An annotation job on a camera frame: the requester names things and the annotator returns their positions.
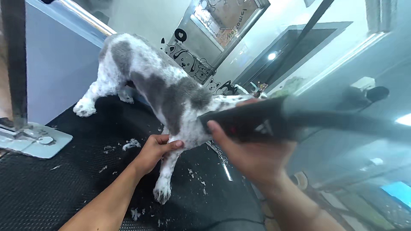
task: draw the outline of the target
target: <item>wrist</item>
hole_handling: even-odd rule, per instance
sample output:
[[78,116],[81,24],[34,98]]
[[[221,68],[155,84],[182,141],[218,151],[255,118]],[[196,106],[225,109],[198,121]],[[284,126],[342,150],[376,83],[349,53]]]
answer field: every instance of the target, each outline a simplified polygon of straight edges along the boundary
[[267,182],[257,183],[256,186],[264,195],[278,194],[283,191],[283,188],[287,185],[288,181],[290,181],[290,179],[287,175],[287,172],[285,171],[285,169],[281,169]]
[[129,165],[133,168],[137,175],[145,175],[149,169],[144,165],[144,160],[141,160],[138,156]]

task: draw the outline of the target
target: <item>dog's leg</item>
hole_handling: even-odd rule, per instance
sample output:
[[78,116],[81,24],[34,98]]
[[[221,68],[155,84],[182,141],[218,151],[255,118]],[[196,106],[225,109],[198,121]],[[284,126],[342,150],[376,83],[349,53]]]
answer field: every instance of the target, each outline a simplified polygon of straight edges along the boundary
[[100,97],[117,94],[120,89],[120,84],[123,83],[116,82],[116,79],[109,78],[100,63],[97,80],[90,85],[83,98],[77,102],[73,108],[73,112],[80,117],[91,116],[96,113],[96,108],[94,107],[96,100]]
[[120,88],[120,90],[118,91],[118,97],[120,98],[121,101],[129,103],[129,104],[133,104],[134,103],[134,99],[133,97],[129,96],[129,94],[127,93],[127,86],[123,86]]
[[171,151],[164,155],[164,158],[161,162],[160,176],[158,177],[158,180],[153,189],[153,194],[155,200],[162,205],[164,205],[170,199],[171,175],[173,174],[175,163],[177,162],[177,159],[183,151],[184,150]]

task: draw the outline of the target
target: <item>human arm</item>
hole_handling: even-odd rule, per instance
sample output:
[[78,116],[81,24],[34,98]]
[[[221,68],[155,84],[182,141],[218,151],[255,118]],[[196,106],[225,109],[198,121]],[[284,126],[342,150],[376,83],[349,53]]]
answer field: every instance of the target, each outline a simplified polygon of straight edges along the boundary
[[296,142],[234,143],[215,121],[209,121],[213,139],[229,160],[266,197],[281,230],[344,231],[333,217],[301,192],[285,172]]
[[59,230],[118,231],[140,179],[151,172],[164,153],[182,148],[182,141],[167,143],[168,139],[168,135],[151,135],[114,182]]

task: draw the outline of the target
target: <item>finger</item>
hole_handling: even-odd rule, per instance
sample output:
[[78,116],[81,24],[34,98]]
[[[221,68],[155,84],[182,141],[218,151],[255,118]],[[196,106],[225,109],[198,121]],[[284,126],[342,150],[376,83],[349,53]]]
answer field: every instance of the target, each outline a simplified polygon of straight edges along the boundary
[[247,105],[247,104],[253,104],[256,102],[260,102],[262,101],[261,99],[257,99],[257,98],[251,98],[251,99],[247,99],[245,101],[241,101],[238,104],[236,104],[236,106],[243,106],[243,105]]
[[230,148],[237,148],[237,144],[226,135],[217,122],[210,120],[207,122],[207,126],[212,133],[212,138],[224,149],[224,151],[227,152]]
[[167,141],[169,141],[169,135],[168,134],[163,134],[163,135],[152,135],[155,137],[157,140],[158,144],[166,144]]
[[164,153],[166,153],[166,152],[169,152],[169,151],[172,151],[172,150],[182,148],[183,146],[184,146],[184,143],[181,140],[176,140],[176,141],[170,142],[168,144],[161,145],[161,150]]
[[225,134],[217,122],[210,120],[207,122],[207,125],[212,133],[213,139],[221,146],[228,158],[234,164],[241,162],[242,148]]

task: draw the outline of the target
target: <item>dog's paw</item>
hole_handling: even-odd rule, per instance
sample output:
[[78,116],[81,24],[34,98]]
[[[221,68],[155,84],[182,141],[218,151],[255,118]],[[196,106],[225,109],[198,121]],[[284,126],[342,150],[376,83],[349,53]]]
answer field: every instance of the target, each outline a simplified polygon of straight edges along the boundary
[[171,196],[170,181],[159,178],[153,189],[154,199],[164,205]]
[[133,104],[134,103],[134,99],[129,96],[129,95],[118,95],[118,97],[120,98],[121,101],[129,103],[129,104]]
[[88,117],[96,113],[94,102],[90,99],[81,99],[73,108],[73,112],[80,117]]

